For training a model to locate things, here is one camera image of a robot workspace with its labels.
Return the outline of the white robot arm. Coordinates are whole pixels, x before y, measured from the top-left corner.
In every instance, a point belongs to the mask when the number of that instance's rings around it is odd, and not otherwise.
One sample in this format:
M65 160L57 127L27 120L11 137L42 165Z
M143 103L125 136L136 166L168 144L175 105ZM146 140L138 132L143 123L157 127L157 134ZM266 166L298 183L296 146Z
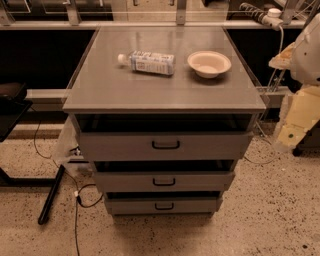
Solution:
M269 66L289 70L291 77L302 84L281 118L275 139L277 147L293 149L320 121L320 13L293 43L269 61Z

